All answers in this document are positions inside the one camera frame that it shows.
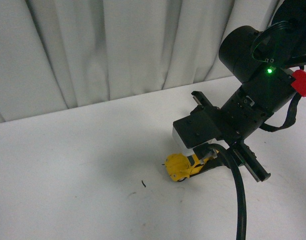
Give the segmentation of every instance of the white table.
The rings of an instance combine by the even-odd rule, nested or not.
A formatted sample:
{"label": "white table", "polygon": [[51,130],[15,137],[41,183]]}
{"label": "white table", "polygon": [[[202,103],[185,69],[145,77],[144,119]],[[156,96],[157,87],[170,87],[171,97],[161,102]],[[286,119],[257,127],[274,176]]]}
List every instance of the white table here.
{"label": "white table", "polygon": [[[196,106],[190,93],[221,107],[239,85],[229,77],[0,124],[0,240],[235,239],[230,170],[176,183],[162,163],[179,151],[172,122]],[[256,183],[241,167],[247,239],[306,240],[306,99],[293,127],[259,129],[246,144],[272,173]]]}

